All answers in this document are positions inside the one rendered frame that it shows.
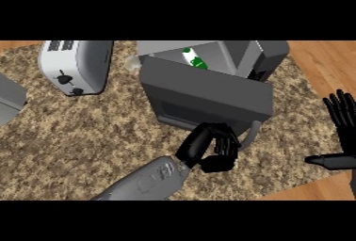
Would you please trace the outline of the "dark grey microwave door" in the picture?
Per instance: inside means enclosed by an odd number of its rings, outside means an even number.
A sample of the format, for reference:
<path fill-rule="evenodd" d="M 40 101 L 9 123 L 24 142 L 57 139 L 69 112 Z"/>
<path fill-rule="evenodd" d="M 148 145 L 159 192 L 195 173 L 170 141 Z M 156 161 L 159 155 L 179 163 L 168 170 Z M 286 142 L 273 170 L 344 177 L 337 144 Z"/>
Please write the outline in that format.
<path fill-rule="evenodd" d="M 192 131 L 202 122 L 224 122 L 244 150 L 273 116 L 273 86 L 235 75 L 146 56 L 139 81 L 159 122 Z"/>

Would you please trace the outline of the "white green milk carton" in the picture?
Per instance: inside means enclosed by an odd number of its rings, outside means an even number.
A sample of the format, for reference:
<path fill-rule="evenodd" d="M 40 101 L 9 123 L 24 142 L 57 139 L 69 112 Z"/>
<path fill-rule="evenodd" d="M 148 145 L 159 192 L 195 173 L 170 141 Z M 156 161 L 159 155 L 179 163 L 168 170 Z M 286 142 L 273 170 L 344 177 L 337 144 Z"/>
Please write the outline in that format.
<path fill-rule="evenodd" d="M 204 69 L 204 70 L 208 69 L 205 62 L 202 61 L 201 57 L 198 56 L 195 50 L 190 47 L 187 47 L 182 50 L 182 56 L 183 56 L 186 63 L 192 67 Z"/>

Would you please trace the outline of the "grey microwave body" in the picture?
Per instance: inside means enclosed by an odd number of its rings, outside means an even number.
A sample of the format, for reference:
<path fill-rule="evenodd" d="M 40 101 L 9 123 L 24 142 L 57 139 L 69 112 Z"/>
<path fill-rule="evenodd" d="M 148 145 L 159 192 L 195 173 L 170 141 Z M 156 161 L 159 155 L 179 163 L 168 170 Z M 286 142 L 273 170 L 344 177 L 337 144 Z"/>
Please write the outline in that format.
<path fill-rule="evenodd" d="M 137 55 L 186 64 L 183 49 L 192 48 L 207 69 L 266 82 L 289 54 L 285 40 L 140 40 Z"/>

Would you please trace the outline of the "white silver toaster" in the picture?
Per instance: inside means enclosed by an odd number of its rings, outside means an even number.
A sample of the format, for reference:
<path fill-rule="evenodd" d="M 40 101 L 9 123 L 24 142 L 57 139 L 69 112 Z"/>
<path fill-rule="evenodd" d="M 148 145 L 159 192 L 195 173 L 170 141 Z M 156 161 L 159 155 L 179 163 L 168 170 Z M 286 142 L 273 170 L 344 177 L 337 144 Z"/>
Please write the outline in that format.
<path fill-rule="evenodd" d="M 99 94 L 106 86 L 112 40 L 47 40 L 38 68 L 66 96 Z"/>

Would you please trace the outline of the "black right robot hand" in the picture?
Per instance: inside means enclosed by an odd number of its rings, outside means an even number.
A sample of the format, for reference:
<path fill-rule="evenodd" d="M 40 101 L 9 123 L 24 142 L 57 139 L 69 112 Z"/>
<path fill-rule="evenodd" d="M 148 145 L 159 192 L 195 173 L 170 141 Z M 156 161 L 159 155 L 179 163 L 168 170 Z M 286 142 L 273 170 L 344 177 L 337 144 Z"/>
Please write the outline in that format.
<path fill-rule="evenodd" d="M 322 101 L 335 125 L 343 152 L 310 155 L 304 162 L 328 170 L 351 170 L 348 186 L 356 199 L 356 100 L 348 92 L 338 89 Z"/>

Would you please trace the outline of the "grey appliance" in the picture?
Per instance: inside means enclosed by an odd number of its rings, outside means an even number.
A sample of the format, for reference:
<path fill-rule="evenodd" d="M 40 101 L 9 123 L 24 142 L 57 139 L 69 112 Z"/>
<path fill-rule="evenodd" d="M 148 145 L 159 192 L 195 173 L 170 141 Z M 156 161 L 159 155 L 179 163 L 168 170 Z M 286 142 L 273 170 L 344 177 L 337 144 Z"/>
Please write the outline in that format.
<path fill-rule="evenodd" d="M 0 73 L 0 126 L 18 115 L 26 103 L 26 90 Z"/>

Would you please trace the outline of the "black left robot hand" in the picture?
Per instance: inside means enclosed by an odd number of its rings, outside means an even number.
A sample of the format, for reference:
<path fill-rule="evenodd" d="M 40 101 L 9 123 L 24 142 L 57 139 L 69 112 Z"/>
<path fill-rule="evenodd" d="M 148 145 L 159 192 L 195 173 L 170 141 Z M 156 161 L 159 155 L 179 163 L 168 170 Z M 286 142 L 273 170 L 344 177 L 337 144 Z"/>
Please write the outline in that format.
<path fill-rule="evenodd" d="M 230 171 L 241 143 L 226 123 L 202 122 L 183 140 L 176 157 L 187 168 L 205 173 Z"/>

